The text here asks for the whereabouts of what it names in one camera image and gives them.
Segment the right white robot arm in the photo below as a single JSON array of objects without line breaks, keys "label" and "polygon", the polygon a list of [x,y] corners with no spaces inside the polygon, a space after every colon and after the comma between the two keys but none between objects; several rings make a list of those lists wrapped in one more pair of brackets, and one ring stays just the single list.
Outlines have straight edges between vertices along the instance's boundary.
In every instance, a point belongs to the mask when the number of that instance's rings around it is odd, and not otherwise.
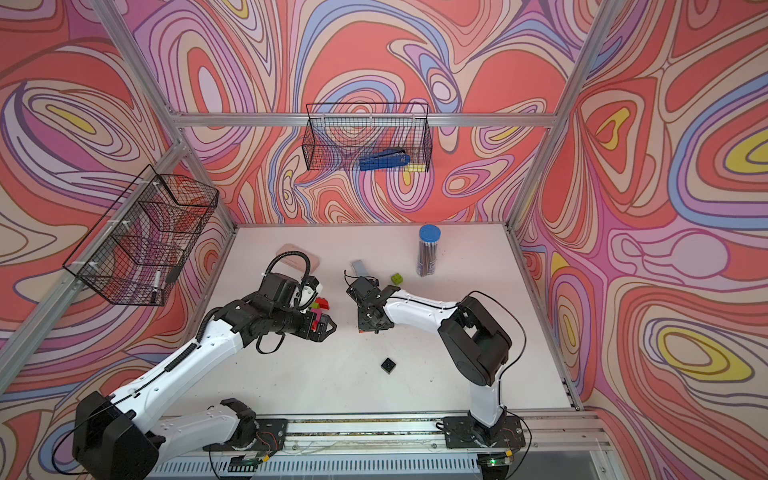
[{"label": "right white robot arm", "polygon": [[501,404],[499,375],[512,340],[482,302],[471,294],[450,303],[415,296],[398,286],[379,286],[357,277],[347,287],[357,305],[358,329],[379,333],[396,326],[439,336],[458,372],[469,382],[465,416],[440,421],[450,448],[495,447],[503,441],[507,410]]}]

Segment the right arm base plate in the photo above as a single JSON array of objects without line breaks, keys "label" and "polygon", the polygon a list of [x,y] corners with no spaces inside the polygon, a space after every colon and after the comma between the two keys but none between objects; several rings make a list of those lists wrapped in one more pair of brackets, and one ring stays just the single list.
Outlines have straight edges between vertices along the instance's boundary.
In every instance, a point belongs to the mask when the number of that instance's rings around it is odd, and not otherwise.
[{"label": "right arm base plate", "polygon": [[491,427],[469,415],[444,417],[437,425],[449,449],[503,448],[515,452],[526,446],[521,421],[512,415],[502,415]]}]

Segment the black lego brick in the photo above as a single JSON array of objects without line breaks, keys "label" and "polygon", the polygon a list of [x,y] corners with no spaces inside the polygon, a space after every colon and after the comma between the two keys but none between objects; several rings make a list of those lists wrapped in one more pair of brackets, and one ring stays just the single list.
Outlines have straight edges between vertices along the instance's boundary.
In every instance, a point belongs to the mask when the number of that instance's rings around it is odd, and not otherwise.
[{"label": "black lego brick", "polygon": [[382,362],[382,364],[381,364],[381,368],[382,368],[382,369],[383,369],[383,370],[384,370],[384,371],[385,371],[387,374],[391,374],[391,373],[393,372],[393,370],[395,369],[395,367],[396,367],[396,362],[395,362],[394,360],[392,360],[391,358],[386,358],[386,359],[385,359],[385,360]]}]

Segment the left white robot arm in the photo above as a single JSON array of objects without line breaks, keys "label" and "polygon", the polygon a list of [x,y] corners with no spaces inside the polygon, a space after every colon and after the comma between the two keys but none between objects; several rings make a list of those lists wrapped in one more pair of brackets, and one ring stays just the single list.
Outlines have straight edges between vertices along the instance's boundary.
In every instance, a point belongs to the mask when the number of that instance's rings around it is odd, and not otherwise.
[{"label": "left white robot arm", "polygon": [[320,343],[336,331],[325,313],[235,300],[211,310],[192,340],[109,395],[76,409],[72,455],[95,479],[144,479],[154,467],[209,445],[247,450],[259,441],[255,412],[228,398],[202,413],[164,421],[184,393],[224,360],[270,332]]}]

